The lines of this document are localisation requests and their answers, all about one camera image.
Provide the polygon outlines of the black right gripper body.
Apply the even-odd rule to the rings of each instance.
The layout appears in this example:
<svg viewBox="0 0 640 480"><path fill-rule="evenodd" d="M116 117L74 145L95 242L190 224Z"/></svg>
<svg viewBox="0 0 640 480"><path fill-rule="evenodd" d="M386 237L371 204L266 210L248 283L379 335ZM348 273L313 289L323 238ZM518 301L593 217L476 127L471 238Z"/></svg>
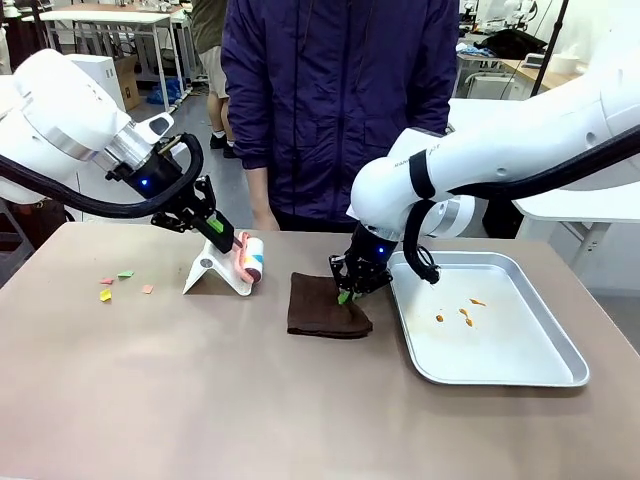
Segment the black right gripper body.
<svg viewBox="0 0 640 480"><path fill-rule="evenodd" d="M399 241L382 238L358 223L345 252L346 272L351 278L370 278L383 272Z"/></svg>

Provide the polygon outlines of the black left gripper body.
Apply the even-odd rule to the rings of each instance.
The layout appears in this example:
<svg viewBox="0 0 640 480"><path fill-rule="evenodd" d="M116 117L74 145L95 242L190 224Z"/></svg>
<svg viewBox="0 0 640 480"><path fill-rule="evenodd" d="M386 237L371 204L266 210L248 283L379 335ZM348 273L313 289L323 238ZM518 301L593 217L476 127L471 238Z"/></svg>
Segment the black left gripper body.
<svg viewBox="0 0 640 480"><path fill-rule="evenodd" d="M115 204L115 214L183 214L196 211L196 144L180 143L189 152L188 168L175 161L168 143L154 146L146 159L132 167L125 162L110 167L107 181L124 183L143 198L136 204Z"/></svg>

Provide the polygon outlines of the person right hand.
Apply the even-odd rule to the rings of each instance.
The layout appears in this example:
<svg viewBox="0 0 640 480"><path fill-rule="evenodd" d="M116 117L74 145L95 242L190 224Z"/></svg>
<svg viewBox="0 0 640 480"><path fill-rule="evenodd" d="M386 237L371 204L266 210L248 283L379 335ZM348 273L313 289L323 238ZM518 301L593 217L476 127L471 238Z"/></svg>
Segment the person right hand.
<svg viewBox="0 0 640 480"><path fill-rule="evenodd" d="M261 231L279 231L279 224L267 200L256 200L251 203L253 227Z"/></svg>

